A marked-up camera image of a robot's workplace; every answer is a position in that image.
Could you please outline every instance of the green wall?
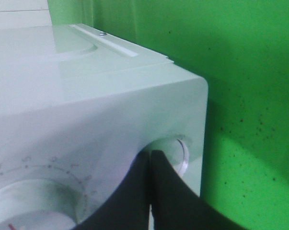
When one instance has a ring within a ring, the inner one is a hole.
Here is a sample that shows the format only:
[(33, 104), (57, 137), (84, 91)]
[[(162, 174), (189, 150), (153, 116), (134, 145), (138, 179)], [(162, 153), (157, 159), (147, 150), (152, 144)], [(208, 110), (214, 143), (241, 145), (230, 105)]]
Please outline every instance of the green wall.
[(209, 84), (202, 197), (252, 230), (289, 230), (289, 0), (49, 0)]

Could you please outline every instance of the white appliance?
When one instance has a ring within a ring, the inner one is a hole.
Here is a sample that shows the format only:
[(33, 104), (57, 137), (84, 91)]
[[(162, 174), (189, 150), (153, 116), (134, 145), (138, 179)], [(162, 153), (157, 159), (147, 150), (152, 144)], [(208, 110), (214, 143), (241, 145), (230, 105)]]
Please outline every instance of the white appliance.
[(144, 147), (199, 194), (207, 94), (166, 56), (83, 24), (0, 30), (0, 229), (72, 228)]

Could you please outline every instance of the red indicator line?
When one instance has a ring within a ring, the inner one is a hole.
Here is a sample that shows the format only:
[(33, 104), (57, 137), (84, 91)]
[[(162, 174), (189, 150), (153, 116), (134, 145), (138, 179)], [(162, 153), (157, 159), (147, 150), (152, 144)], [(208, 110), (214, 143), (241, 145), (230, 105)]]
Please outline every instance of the red indicator line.
[(9, 224), (8, 227), (10, 228), (10, 230), (16, 230), (12, 224)]

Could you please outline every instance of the white washing machine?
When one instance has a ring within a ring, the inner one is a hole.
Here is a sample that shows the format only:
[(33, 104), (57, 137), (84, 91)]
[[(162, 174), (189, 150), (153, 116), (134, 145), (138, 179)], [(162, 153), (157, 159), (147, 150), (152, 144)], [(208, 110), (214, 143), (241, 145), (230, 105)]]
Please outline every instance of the white washing machine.
[(199, 194), (207, 94), (166, 56), (83, 24), (0, 30), (0, 229), (73, 228), (145, 147)]

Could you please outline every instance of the metal screw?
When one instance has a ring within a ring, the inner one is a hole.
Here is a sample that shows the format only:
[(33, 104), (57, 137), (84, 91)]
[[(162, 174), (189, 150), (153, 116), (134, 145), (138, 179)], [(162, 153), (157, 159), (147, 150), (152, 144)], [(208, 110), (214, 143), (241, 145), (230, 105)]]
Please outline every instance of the metal screw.
[(103, 37), (103, 36), (106, 36), (107, 33), (106, 32), (100, 32), (99, 36)]

